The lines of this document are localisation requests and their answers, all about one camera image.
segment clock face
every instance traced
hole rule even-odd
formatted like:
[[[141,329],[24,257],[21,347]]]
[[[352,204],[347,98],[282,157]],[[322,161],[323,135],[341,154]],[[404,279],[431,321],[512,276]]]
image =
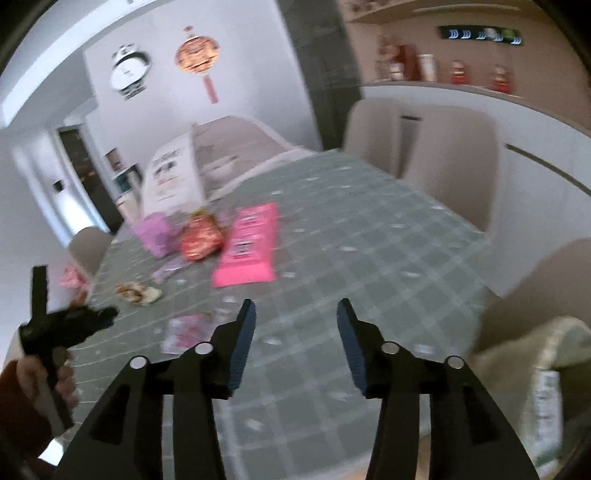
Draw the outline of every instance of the clock face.
[[[113,69],[111,74],[111,86],[115,90],[123,90],[132,83],[142,79],[150,65],[139,58],[130,58],[122,61]]]

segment beige chair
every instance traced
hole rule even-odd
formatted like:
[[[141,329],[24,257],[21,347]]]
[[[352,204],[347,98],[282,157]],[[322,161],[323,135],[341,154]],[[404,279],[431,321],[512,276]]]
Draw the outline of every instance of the beige chair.
[[[591,238],[569,243],[543,259],[512,292],[487,308],[473,352],[519,338],[559,316],[591,326]],[[565,420],[591,406],[589,378],[591,362],[561,370]]]
[[[343,151],[398,177],[401,115],[399,103],[392,98],[360,100],[349,112]]]
[[[499,157],[494,121],[460,107],[431,106],[422,112],[402,179],[486,231]]]
[[[100,263],[112,240],[113,237],[108,233],[89,226],[80,230],[70,242],[70,255],[89,280],[99,271]]]

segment person's hand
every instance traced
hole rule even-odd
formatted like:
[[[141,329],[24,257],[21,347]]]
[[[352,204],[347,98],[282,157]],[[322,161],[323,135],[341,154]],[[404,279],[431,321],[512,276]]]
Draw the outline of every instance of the person's hand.
[[[39,381],[47,381],[47,371],[37,356],[25,356],[17,362],[17,380],[25,396],[35,403],[39,396]],[[76,384],[74,383],[74,369],[72,367],[60,367],[57,371],[56,392],[64,399],[69,408],[78,403],[74,395]]]

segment orange and red package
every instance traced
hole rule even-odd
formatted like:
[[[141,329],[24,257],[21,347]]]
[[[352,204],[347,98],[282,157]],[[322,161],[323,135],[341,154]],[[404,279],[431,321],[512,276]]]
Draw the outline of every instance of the orange and red package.
[[[187,260],[196,262],[220,250],[223,244],[224,237],[215,218],[204,210],[198,210],[187,223],[180,250]]]

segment green checkered tablecloth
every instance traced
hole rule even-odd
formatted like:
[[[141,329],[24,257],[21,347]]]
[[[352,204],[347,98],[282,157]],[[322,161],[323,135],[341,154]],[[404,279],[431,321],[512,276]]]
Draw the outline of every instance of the green checkered tablecloth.
[[[169,319],[214,310],[235,317],[251,298],[258,323],[242,386],[214,405],[228,478],[337,476],[368,458],[380,405],[353,386],[337,302],[349,297],[360,318],[418,356],[464,355],[483,306],[485,236],[404,182],[338,152],[252,178],[222,202],[277,203],[277,281],[215,289],[216,258],[209,258],[170,278],[156,304],[134,307],[114,297],[115,286],[149,281],[167,260],[137,239],[113,243],[90,301],[114,303],[121,314],[73,349],[81,402],[69,438],[131,357],[170,358],[160,351]],[[171,405],[167,398],[165,479],[174,478]]]

